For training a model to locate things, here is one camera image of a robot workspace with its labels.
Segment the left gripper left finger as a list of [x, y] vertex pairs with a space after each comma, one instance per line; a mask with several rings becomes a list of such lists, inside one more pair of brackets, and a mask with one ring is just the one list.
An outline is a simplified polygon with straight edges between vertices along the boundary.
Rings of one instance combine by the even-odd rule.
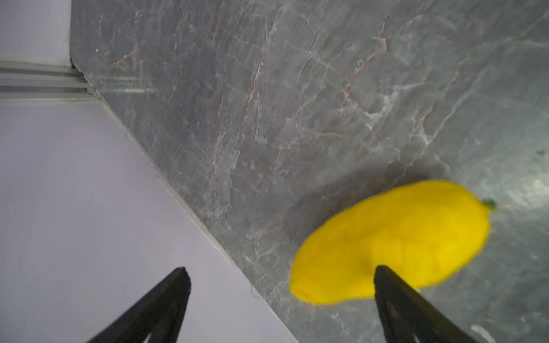
[[178, 267], [90, 341], [176, 343], [190, 293], [190, 276]]

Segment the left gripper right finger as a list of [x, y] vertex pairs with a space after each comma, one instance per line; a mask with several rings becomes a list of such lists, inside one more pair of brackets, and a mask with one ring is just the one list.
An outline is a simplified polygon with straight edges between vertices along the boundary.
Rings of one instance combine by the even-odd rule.
[[387, 342], [475, 342], [389, 267], [376, 267], [374, 286]]

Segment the yellow mango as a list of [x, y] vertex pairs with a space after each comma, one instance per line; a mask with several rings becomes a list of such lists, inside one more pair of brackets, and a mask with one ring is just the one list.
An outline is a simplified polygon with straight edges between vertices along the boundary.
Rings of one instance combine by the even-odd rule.
[[445, 180], [369, 197], [303, 242], [290, 271], [290, 292], [314, 305], [368, 299], [379, 266], [415, 290], [440, 284], [480, 253], [496, 207], [496, 201]]

